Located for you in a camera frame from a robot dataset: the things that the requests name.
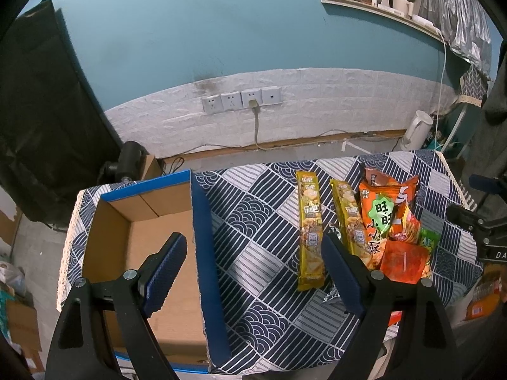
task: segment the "power outlet panel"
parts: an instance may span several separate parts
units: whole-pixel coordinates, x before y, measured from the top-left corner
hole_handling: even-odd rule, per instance
[[[220,95],[224,111],[241,110],[243,103],[241,102],[241,93],[239,91],[225,92]]]
[[[262,105],[282,103],[282,94],[280,87],[263,87],[260,89],[262,94]]]
[[[262,93],[260,91],[260,88],[252,88],[250,90],[243,90],[241,92],[241,100],[243,101],[244,108],[248,108],[248,107],[252,108],[252,106],[250,105],[251,100],[257,100],[257,103],[259,105],[261,105],[262,104]]]
[[[201,98],[202,108],[206,114],[216,114],[224,111],[224,105],[221,102],[221,96],[208,96]]]

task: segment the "white kettle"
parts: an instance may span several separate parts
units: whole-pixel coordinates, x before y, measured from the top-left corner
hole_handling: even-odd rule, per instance
[[[432,125],[433,119],[424,111],[417,110],[414,119],[401,139],[400,148],[404,151],[419,150]]]

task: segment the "blue and white tablecloth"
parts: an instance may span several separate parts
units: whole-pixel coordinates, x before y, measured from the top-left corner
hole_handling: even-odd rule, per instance
[[[215,373],[289,371],[336,361],[346,349],[357,319],[342,306],[322,304],[331,286],[296,291],[298,194],[295,172],[317,173],[324,224],[336,222],[330,179],[357,190],[362,165],[406,181],[420,178],[414,214],[442,234],[432,257],[433,282],[444,305],[460,298],[482,272],[472,236],[444,220],[450,203],[465,198],[443,156],[431,150],[275,162],[196,174],[212,211],[215,256],[232,359]],[[102,193],[126,185],[83,190],[65,243],[58,304],[80,276],[86,240]],[[387,337],[396,333],[391,329]]]

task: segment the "open cardboard box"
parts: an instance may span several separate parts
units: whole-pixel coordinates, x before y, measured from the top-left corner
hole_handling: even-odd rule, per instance
[[[211,212],[190,170],[102,194],[92,220],[83,276],[92,283],[138,269],[173,232],[187,238],[187,258],[161,310],[149,324],[175,369],[207,372],[231,357],[221,307]],[[115,350],[123,341],[114,313],[106,315]]]

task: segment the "yellow snack bar package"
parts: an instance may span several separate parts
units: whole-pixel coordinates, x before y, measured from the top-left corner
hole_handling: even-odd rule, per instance
[[[350,254],[358,256],[368,269],[373,270],[372,255],[366,247],[366,228],[354,190],[346,181],[332,179],[331,191],[340,223],[342,243]]]
[[[324,261],[320,254],[322,243],[322,213],[317,175],[296,171],[301,227],[298,290],[318,289],[324,285]]]

